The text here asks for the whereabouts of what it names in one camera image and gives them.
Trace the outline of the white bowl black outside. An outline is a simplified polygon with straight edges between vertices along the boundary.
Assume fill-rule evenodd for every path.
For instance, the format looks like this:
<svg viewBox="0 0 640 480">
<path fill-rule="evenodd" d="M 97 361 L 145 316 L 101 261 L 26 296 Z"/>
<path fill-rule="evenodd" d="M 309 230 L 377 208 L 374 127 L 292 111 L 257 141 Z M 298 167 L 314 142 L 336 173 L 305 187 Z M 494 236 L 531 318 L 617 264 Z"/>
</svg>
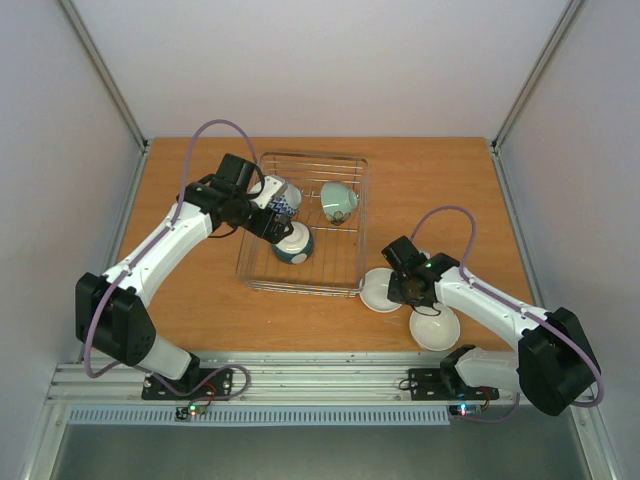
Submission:
<svg viewBox="0 0 640 480">
<path fill-rule="evenodd" d="M 303 223 L 293 221 L 294 231 L 281 242 L 272 246 L 276 258 L 285 264 L 304 263 L 314 250 L 314 239 L 310 229 Z"/>
</svg>

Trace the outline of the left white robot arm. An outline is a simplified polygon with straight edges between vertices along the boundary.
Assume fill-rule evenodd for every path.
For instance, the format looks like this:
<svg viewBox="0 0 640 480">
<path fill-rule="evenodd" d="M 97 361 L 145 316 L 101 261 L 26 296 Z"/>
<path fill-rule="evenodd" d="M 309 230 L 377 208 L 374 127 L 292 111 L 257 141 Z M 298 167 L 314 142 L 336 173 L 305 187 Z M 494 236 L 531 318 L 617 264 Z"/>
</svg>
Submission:
<svg viewBox="0 0 640 480">
<path fill-rule="evenodd" d="M 75 329 L 86 374 L 104 375 L 91 367 L 99 351 L 154 376 L 179 398 L 195 395 L 207 380 L 199 358 L 159 335 L 147 308 L 175 267 L 220 226 L 271 244 L 291 235 L 290 218 L 269 206 L 286 190 L 284 179 L 227 154 L 215 173 L 183 184 L 167 217 L 129 255 L 101 275 L 84 274 L 75 287 Z"/>
</svg>

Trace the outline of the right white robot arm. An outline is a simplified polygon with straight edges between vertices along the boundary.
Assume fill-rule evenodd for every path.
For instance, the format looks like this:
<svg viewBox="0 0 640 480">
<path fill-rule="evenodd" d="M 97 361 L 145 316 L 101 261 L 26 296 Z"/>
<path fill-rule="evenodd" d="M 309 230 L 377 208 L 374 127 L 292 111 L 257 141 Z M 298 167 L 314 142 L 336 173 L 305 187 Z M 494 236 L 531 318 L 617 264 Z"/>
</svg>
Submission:
<svg viewBox="0 0 640 480">
<path fill-rule="evenodd" d="M 534 407 L 557 416 L 568 406 L 590 408 L 582 395 L 601 387 L 601 368 L 577 315 L 521 302 L 479 280 L 444 253 L 427 257 L 401 236 L 382 252 L 392 274 L 387 297 L 413 309 L 436 304 L 458 310 L 497 334 L 508 352 L 474 345 L 456 349 L 440 363 L 444 390 L 463 396 L 489 387 L 523 395 Z"/>
</svg>

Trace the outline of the red patterned bowl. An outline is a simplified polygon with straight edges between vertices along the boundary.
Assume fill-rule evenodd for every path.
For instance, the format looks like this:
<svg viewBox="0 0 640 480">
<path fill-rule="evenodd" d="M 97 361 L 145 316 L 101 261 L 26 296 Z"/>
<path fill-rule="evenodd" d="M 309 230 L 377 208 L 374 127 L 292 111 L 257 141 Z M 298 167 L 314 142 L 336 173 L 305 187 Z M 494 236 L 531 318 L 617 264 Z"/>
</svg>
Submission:
<svg viewBox="0 0 640 480">
<path fill-rule="evenodd" d="M 287 180 L 285 181 L 287 185 L 286 191 L 278 199 L 273 199 L 268 204 L 267 208 L 270 208 L 279 215 L 286 214 L 293 219 L 299 212 L 302 202 L 302 194 L 296 186 Z"/>
</svg>

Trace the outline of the teal ceramic bowl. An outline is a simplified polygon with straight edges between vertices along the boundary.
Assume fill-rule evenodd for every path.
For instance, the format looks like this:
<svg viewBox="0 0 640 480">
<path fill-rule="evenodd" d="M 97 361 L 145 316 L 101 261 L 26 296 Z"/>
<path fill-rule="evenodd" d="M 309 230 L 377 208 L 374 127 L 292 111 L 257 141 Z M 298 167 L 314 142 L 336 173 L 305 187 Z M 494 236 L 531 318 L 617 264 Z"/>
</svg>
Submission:
<svg viewBox="0 0 640 480">
<path fill-rule="evenodd" d="M 323 212 L 332 225 L 346 222 L 358 206 L 356 193 L 342 183 L 329 182 L 321 188 Z"/>
</svg>

